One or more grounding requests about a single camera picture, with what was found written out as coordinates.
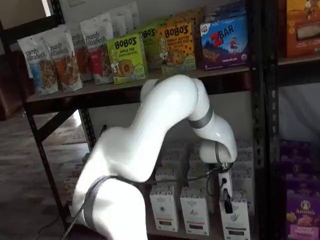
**blue box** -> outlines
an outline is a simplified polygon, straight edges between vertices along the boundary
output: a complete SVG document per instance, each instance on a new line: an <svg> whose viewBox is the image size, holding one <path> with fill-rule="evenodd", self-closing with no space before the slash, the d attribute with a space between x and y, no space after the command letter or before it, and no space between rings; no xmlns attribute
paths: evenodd
<svg viewBox="0 0 320 240"><path fill-rule="evenodd" d="M249 43L246 15L200 25L205 70L245 65Z"/></svg>

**green box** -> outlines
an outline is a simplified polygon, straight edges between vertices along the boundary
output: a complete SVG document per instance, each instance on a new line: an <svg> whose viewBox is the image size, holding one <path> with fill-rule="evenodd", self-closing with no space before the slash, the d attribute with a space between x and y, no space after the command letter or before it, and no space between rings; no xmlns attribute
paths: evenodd
<svg viewBox="0 0 320 240"><path fill-rule="evenodd" d="M145 58L149 70L161 69L162 59L159 56L159 41L157 29L165 24L168 17L159 17L148 21L134 33L140 33L143 37Z"/></svg>
<svg viewBox="0 0 320 240"><path fill-rule="evenodd" d="M148 68L142 34L118 37L107 41L106 45L115 84L146 78Z"/></svg>

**granola bag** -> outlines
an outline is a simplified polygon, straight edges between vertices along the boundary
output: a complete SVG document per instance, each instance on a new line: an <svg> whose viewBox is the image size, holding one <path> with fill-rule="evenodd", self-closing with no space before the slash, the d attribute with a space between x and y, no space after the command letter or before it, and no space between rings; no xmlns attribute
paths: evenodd
<svg viewBox="0 0 320 240"><path fill-rule="evenodd" d="M18 40L24 54L34 87L40 95L58 91L58 77L54 61L43 39L44 33L38 33Z"/></svg>
<svg viewBox="0 0 320 240"><path fill-rule="evenodd" d="M71 92L82 88L78 63L71 33L66 25L46 31L43 39L54 60L63 90Z"/></svg>
<svg viewBox="0 0 320 240"><path fill-rule="evenodd" d="M72 36L75 58L78 63L81 80L85 82L94 79L91 72L90 57L84 36L81 32L80 24L70 23L68 24L68 28Z"/></svg>
<svg viewBox="0 0 320 240"><path fill-rule="evenodd" d="M110 14L124 16L127 33L131 32L134 29L134 19L129 5L114 8L110 10Z"/></svg>
<svg viewBox="0 0 320 240"><path fill-rule="evenodd" d="M111 15L111 23L114 38L127 34L126 17L124 15Z"/></svg>
<svg viewBox="0 0 320 240"><path fill-rule="evenodd" d="M107 41L114 38L109 12L80 23L95 84L112 83Z"/></svg>

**floor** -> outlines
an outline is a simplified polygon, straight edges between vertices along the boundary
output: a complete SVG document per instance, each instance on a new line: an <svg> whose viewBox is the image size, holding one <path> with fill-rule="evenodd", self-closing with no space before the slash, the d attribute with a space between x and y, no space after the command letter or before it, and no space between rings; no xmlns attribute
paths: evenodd
<svg viewBox="0 0 320 240"><path fill-rule="evenodd" d="M37 127L52 116L35 116ZM64 179L88 152L79 114L71 116L43 145L64 199ZM22 112L0 121L0 191L0 240L33 240L42 226L58 216L36 143ZM38 240L58 240L63 231L58 220Z"/></svg>

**white robotic arm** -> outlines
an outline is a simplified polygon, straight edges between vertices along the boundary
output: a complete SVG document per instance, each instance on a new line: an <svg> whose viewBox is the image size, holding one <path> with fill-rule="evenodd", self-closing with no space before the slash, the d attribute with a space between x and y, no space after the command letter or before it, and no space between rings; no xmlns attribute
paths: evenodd
<svg viewBox="0 0 320 240"><path fill-rule="evenodd" d="M203 83L184 75L149 80L141 106L128 128L113 127L98 139L77 182L72 205L78 211L86 194L103 176L145 182L155 167L167 131L188 118L194 132L207 139L200 148L205 163L233 163L236 142L229 124L214 114ZM231 182L226 190L232 194ZM111 240L147 240L145 203L133 185L109 179L89 196L78 219Z"/></svg>

